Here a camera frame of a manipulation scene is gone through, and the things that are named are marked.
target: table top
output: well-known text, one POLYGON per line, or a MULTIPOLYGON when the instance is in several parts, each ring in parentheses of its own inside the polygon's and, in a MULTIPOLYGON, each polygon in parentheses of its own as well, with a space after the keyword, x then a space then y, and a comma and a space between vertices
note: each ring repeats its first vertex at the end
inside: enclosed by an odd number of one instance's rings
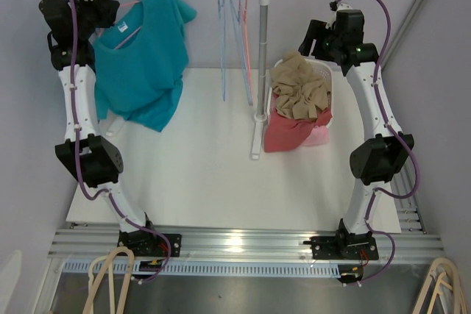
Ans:
MULTIPOLYGON (((223 102, 221 71, 189 68, 177 111, 161 133, 126 122, 107 139, 122 153, 130 198, 154 224, 332 231, 353 191, 350 153, 364 139, 355 96, 339 71, 332 94, 329 144, 263 152, 252 161, 254 107, 241 70, 227 70, 223 102)), ((77 188, 67 221, 114 223, 116 217, 102 198, 88 201, 77 188)), ((393 199, 380 198, 373 227, 400 233, 393 199)))

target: metal rod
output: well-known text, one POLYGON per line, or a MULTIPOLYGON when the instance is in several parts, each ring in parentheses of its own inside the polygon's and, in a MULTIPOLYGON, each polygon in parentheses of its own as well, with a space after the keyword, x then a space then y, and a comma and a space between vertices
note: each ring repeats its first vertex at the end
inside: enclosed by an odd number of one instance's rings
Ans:
POLYGON ((400 44, 403 42, 407 31, 411 28, 412 23, 416 19, 417 15, 419 15, 420 10, 422 9, 424 3, 427 0, 414 0, 407 11, 407 15, 404 18, 403 22, 399 26, 396 35, 394 36, 391 44, 386 50, 386 55, 384 56, 384 60, 381 63, 381 67, 385 68, 387 63, 390 59, 394 56, 397 50, 400 47, 400 44))
POLYGON ((266 28, 268 5, 260 6, 260 43, 258 47, 258 103, 257 117, 265 118, 266 112, 266 28))

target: teal shirt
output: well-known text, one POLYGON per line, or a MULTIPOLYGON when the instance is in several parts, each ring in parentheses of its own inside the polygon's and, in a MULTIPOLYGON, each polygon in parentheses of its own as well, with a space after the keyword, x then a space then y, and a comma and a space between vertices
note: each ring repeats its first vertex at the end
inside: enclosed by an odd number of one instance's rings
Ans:
POLYGON ((182 73, 188 64, 184 24, 195 17, 196 11, 182 0, 141 0, 96 39, 98 119, 111 110, 162 131, 182 94, 182 73))

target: brown cloth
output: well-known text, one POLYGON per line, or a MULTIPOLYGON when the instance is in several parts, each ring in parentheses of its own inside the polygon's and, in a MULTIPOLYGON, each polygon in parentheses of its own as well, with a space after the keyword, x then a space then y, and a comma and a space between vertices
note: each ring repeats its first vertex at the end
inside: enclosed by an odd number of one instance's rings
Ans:
POLYGON ((275 107, 290 119, 311 119, 329 107, 330 82, 318 75, 297 51, 283 56, 283 62, 270 71, 275 107))

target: red cloth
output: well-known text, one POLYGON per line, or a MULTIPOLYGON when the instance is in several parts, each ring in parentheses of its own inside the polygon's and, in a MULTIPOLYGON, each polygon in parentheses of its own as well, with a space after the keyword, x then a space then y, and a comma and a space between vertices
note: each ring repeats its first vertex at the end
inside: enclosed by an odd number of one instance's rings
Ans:
POLYGON ((327 125, 331 118, 330 108, 320 113, 315 122, 285 118, 273 110, 265 131, 265 152, 294 150, 306 140, 315 126, 327 125))

